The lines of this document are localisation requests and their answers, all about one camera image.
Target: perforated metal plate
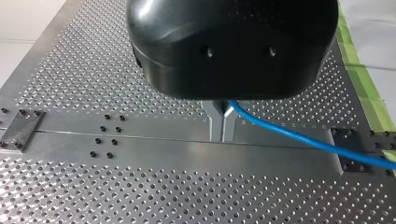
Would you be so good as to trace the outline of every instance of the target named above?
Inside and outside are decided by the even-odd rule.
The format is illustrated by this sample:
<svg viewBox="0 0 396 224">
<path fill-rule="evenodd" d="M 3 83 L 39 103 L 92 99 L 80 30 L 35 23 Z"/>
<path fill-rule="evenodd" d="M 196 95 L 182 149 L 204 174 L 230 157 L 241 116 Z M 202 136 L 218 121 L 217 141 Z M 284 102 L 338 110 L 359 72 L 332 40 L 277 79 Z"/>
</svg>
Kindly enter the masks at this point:
<svg viewBox="0 0 396 224">
<path fill-rule="evenodd" d="M 320 151 L 90 139 L 38 133 L 23 157 L 0 154 L 0 221 L 396 223 L 393 178 L 340 176 Z"/>
<path fill-rule="evenodd" d="M 124 7 L 125 0 L 66 1 L 0 90 L 9 109 L 1 128 L 19 107 L 48 112 L 22 156 L 0 154 L 0 222 L 396 223 L 393 178 L 340 175 L 334 155 L 282 147 L 283 140 L 277 147 L 199 143 L 209 137 L 207 116 L 197 102 L 144 83 Z M 333 85 L 350 84 L 339 81 Z M 361 126 L 359 101 L 338 93 Z M 242 122 L 237 136 L 256 132 Z"/>
</svg>

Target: metal bracket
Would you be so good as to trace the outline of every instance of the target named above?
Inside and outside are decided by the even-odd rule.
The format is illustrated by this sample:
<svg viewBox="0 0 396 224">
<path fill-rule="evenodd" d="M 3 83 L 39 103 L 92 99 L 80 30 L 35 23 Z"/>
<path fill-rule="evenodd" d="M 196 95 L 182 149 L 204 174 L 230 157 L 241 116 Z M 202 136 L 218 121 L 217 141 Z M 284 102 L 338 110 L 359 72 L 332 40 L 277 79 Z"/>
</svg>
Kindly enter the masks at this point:
<svg viewBox="0 0 396 224">
<path fill-rule="evenodd" d="M 0 140 L 0 152 L 22 153 L 44 114 L 41 110 L 20 109 Z"/>
<path fill-rule="evenodd" d="M 372 142 L 378 141 L 378 138 L 371 139 L 370 133 L 359 133 L 354 129 L 338 129 L 332 128 L 332 140 L 336 146 L 345 147 L 351 150 L 359 151 L 360 153 L 366 153 L 370 156 L 382 157 L 383 153 L 377 147 L 373 147 Z M 338 156 L 338 161 L 340 165 L 340 172 L 347 173 L 359 173 L 359 174 L 370 174 L 370 175 L 391 175 L 388 170 L 384 170 L 379 167 L 370 166 L 362 162 L 353 161 L 349 158 L 344 158 Z"/>
<path fill-rule="evenodd" d="M 232 142 L 238 113 L 230 106 L 224 114 L 223 142 Z"/>
<path fill-rule="evenodd" d="M 201 101 L 202 108 L 210 119 L 210 141 L 221 142 L 224 113 L 219 101 Z"/>
</svg>

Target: screw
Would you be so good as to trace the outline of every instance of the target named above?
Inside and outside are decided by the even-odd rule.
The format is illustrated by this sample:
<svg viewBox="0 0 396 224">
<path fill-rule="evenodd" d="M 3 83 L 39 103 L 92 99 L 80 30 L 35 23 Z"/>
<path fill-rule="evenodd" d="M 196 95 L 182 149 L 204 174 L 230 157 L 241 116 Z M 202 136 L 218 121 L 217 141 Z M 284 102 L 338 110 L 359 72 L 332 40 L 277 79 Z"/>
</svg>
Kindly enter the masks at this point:
<svg viewBox="0 0 396 224">
<path fill-rule="evenodd" d="M 22 146 L 22 144 L 19 142 L 14 143 L 14 147 L 16 147 L 16 148 L 20 148 L 21 146 Z"/>
<path fill-rule="evenodd" d="M 111 153 L 111 152 L 107 152 L 107 157 L 109 158 L 109 159 L 111 159 L 111 158 L 113 158 L 113 153 Z"/>
<path fill-rule="evenodd" d="M 349 131 L 347 132 L 347 134 L 350 136 L 352 134 L 356 133 L 355 129 L 349 129 Z"/>
<path fill-rule="evenodd" d="M 335 128 L 335 129 L 332 130 L 332 135 L 336 135 L 339 132 L 340 132 L 340 130 Z"/>
<path fill-rule="evenodd" d="M 361 165 L 361 171 L 363 171 L 363 172 L 364 172 L 364 171 L 366 171 L 366 169 L 367 169 L 367 166 L 366 166 L 366 165 L 364 165 L 364 164 L 363 164 L 363 165 Z"/>
<path fill-rule="evenodd" d="M 345 165 L 343 166 L 343 171 L 349 170 L 349 167 L 350 167 L 349 163 L 345 164 Z"/>
<path fill-rule="evenodd" d="M 392 171 L 391 170 L 386 170 L 385 171 L 385 175 L 392 175 Z"/>
</svg>

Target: metal mounting block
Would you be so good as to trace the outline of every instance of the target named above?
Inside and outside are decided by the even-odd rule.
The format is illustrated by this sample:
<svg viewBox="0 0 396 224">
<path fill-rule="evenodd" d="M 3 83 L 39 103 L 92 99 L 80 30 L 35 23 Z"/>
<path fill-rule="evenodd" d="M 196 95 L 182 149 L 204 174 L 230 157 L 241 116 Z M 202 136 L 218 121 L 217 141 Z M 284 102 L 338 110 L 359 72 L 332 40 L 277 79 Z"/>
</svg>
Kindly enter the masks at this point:
<svg viewBox="0 0 396 224">
<path fill-rule="evenodd" d="M 20 109 L 0 140 L 0 151 L 23 152 L 35 126 L 43 116 L 44 112 L 41 110 Z"/>
</svg>

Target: black dome cover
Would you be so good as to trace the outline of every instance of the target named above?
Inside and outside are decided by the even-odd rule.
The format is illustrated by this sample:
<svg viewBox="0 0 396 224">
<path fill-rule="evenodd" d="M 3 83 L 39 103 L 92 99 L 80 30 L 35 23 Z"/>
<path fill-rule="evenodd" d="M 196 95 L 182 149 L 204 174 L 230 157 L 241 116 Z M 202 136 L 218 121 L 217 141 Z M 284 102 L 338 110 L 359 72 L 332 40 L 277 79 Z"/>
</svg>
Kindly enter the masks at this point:
<svg viewBox="0 0 396 224">
<path fill-rule="evenodd" d="M 279 99 L 318 76 L 336 0 L 130 0 L 127 22 L 148 83 L 190 99 Z"/>
</svg>

